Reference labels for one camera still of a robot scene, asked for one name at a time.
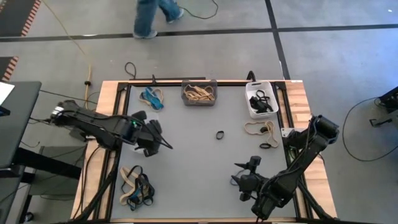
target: orange striped tape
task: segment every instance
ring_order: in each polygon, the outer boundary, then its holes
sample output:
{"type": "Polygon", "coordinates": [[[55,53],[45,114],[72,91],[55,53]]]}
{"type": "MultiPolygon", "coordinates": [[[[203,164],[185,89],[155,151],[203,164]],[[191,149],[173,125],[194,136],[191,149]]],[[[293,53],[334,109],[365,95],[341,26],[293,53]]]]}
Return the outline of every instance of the orange striped tape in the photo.
{"type": "Polygon", "coordinates": [[[32,26],[33,20],[35,19],[35,16],[37,14],[37,11],[39,10],[41,3],[42,3],[41,0],[35,0],[35,3],[33,4],[32,9],[30,10],[29,16],[26,19],[24,28],[22,29],[21,36],[25,37],[29,32],[29,29],[32,26]]]}
{"type": "Polygon", "coordinates": [[[11,75],[14,72],[15,68],[17,67],[17,62],[18,62],[18,57],[11,58],[6,68],[6,72],[4,72],[4,75],[1,78],[2,81],[8,82],[11,79],[11,75]]]}

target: concrete floor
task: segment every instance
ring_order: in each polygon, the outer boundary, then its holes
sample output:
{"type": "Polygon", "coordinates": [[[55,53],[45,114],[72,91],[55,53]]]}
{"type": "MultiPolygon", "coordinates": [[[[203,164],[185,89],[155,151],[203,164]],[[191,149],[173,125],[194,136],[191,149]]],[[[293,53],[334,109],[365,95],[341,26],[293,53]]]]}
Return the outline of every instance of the concrete floor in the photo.
{"type": "MultiPolygon", "coordinates": [[[[216,17],[202,21],[185,15],[171,26],[158,11],[159,31],[270,28],[263,0],[216,0],[216,17]]],[[[48,0],[70,34],[132,32],[135,1],[48,0]]],[[[179,0],[180,5],[206,16],[211,1],[179,0]]],[[[398,23],[394,0],[272,0],[278,27],[355,26],[398,23]]],[[[41,4],[28,36],[65,35],[41,4]]],[[[292,79],[304,80],[312,112],[324,114],[342,126],[357,102],[379,96],[398,85],[398,29],[280,33],[292,79]]],[[[259,79],[282,79],[272,33],[157,37],[154,40],[79,40],[93,62],[93,86],[103,80],[126,80],[124,64],[137,66],[139,78],[202,77],[245,78],[253,70],[259,79]]],[[[87,65],[70,41],[0,43],[0,56],[18,56],[12,81],[40,80],[43,90],[83,98],[87,65]]],[[[41,93],[33,117],[46,118],[61,97],[41,93]]],[[[368,119],[380,115],[373,102],[360,106],[346,127],[346,142],[361,158],[377,157],[398,144],[398,131],[370,128],[368,119]]],[[[36,124],[25,142],[44,146],[76,146],[67,131],[36,124]]],[[[398,151],[376,162],[349,157],[339,141],[323,153],[339,218],[358,222],[395,223],[398,214],[398,151]]],[[[8,223],[15,223],[24,191],[17,196],[8,223]]],[[[34,223],[64,221],[73,202],[47,202],[34,198],[34,223]]]]}

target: clear plastic container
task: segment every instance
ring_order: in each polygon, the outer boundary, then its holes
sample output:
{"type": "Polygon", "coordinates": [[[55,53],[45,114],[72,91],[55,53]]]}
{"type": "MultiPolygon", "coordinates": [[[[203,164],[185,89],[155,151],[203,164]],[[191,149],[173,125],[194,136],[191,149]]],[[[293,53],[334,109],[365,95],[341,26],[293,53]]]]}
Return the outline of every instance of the clear plastic container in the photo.
{"type": "Polygon", "coordinates": [[[213,106],[217,100],[216,80],[183,80],[181,84],[181,98],[185,106],[213,106]],[[190,100],[187,97],[189,91],[195,91],[193,87],[200,87],[206,90],[210,98],[214,100],[190,100]]]}

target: person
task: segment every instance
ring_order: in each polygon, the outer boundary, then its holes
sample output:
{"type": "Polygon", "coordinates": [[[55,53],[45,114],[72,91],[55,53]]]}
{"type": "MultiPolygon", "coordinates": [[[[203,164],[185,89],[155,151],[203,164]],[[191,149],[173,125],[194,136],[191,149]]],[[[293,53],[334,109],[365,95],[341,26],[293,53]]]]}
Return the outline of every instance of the person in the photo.
{"type": "Polygon", "coordinates": [[[181,18],[184,14],[184,10],[177,5],[176,0],[138,0],[133,33],[135,38],[151,39],[156,37],[157,32],[152,29],[152,23],[158,6],[169,24],[181,18]]]}

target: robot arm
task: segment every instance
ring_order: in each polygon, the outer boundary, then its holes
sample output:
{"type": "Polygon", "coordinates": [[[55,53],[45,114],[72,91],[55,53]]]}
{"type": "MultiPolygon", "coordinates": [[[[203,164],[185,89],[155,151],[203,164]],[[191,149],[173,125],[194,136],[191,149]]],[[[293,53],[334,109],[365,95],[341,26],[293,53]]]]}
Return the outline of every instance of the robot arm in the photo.
{"type": "Polygon", "coordinates": [[[247,201],[253,198],[251,193],[255,191],[257,198],[255,198],[256,201],[251,210],[259,218],[268,219],[276,207],[282,208],[292,199],[299,184],[300,176],[316,156],[326,149],[327,145],[336,142],[338,134],[339,130],[336,124],[323,116],[313,117],[306,130],[301,133],[292,131],[284,139],[285,147],[295,147],[302,150],[286,170],[279,172],[270,179],[256,173],[256,167],[261,161],[259,156],[252,156],[246,164],[236,164],[243,169],[250,170],[248,175],[232,176],[239,185],[239,191],[242,192],[240,199],[247,201]]]}
{"type": "Polygon", "coordinates": [[[83,137],[94,136],[98,144],[108,150],[117,150],[122,142],[137,144],[146,157],[159,151],[162,128],[156,120],[145,123],[145,111],[131,116],[106,116],[78,106],[73,100],[60,102],[51,114],[50,122],[56,126],[71,126],[81,130],[83,137]]]}

